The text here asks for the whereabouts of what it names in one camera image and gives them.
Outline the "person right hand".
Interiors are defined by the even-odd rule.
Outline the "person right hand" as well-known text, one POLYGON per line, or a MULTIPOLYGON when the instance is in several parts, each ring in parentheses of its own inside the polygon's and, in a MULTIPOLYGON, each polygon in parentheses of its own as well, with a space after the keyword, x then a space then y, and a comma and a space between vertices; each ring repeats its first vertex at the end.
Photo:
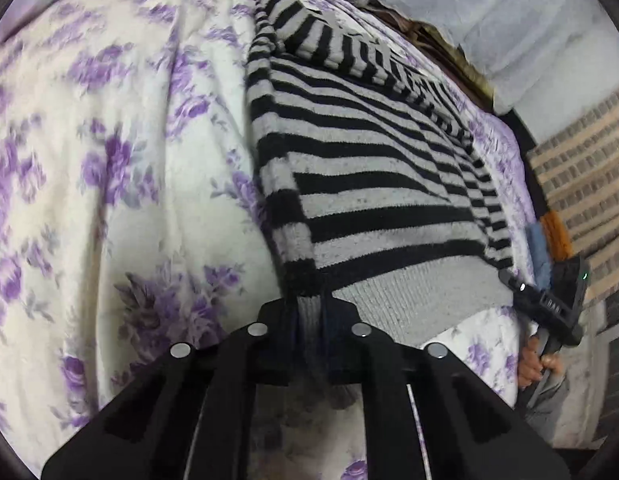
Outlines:
POLYGON ((549 372, 548 385, 559 384, 565 377, 565 365, 562 356, 558 352, 538 354, 541 340, 536 336, 527 339, 527 343, 521 349, 518 365, 518 387, 523 389, 530 387, 535 382, 543 379, 544 372, 549 372))

